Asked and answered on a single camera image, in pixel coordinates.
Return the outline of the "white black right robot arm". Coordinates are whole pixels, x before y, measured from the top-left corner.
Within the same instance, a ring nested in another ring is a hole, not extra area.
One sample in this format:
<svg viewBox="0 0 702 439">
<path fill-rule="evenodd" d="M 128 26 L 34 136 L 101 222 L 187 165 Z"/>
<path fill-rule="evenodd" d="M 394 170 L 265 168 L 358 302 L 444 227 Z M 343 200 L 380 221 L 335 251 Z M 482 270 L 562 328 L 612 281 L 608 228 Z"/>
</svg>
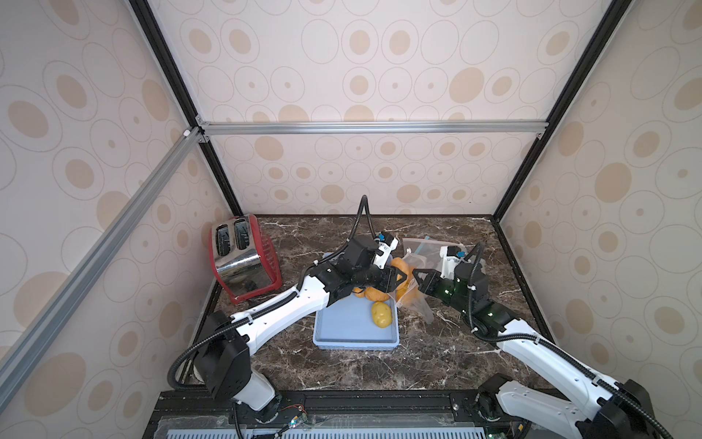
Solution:
<svg viewBox="0 0 702 439">
<path fill-rule="evenodd" d="M 492 300 L 478 264 L 460 262 L 450 272 L 416 269 L 420 291 L 460 312 L 472 334 L 533 369 L 561 393 L 555 397 L 497 375 L 484 383 L 484 418 L 522 418 L 565 438 L 668 438 L 648 391 L 618 382 L 572 357 Z"/>
</svg>

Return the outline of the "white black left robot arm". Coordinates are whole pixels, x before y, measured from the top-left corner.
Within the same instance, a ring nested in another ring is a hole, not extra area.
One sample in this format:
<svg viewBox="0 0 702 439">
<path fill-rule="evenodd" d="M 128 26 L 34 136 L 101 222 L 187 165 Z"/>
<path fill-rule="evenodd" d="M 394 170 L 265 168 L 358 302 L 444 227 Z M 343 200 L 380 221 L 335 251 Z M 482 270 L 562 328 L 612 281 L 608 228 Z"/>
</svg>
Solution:
<svg viewBox="0 0 702 439">
<path fill-rule="evenodd" d="M 217 323 L 212 334 L 174 360 L 166 375 L 168 384 L 179 391 L 197 390 L 197 385 L 179 382 L 177 371 L 186 360 L 199 360 L 197 369 L 213 399 L 245 404 L 256 412 L 275 411 L 280 397 L 266 377 L 252 369 L 250 358 L 293 323 L 351 294 L 369 288 L 394 291 L 408 279 L 390 262 L 399 243 L 388 232 L 347 239 L 342 248 L 306 268 L 297 285 Z"/>
</svg>

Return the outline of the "clear zipper bag pink strip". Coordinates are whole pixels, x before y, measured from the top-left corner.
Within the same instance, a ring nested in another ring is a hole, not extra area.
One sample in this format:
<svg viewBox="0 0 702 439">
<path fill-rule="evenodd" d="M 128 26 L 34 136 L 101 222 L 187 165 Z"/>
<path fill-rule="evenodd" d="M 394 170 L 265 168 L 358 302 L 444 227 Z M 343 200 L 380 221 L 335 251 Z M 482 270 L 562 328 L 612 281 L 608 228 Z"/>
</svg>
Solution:
<svg viewBox="0 0 702 439">
<path fill-rule="evenodd" d="M 402 257 L 401 268 L 408 268 L 408 280 L 395 292 L 395 299 L 398 309 L 411 312 L 420 316 L 426 324 L 434 321 L 433 311 L 426 300 L 426 295 L 419 289 L 419 284 L 413 276 L 416 268 L 423 269 L 427 265 L 427 258 L 415 254 L 411 249 L 407 249 Z"/>
</svg>

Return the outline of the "yellow potato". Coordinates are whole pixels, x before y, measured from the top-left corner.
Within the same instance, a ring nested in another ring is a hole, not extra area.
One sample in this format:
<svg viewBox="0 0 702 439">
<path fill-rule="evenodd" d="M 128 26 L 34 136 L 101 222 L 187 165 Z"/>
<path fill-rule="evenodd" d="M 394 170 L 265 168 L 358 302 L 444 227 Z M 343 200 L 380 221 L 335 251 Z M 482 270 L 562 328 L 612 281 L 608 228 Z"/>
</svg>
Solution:
<svg viewBox="0 0 702 439">
<path fill-rule="evenodd" d="M 392 308 L 384 302 L 375 302 L 371 307 L 373 323 L 380 329 L 389 327 L 393 322 Z"/>
</svg>

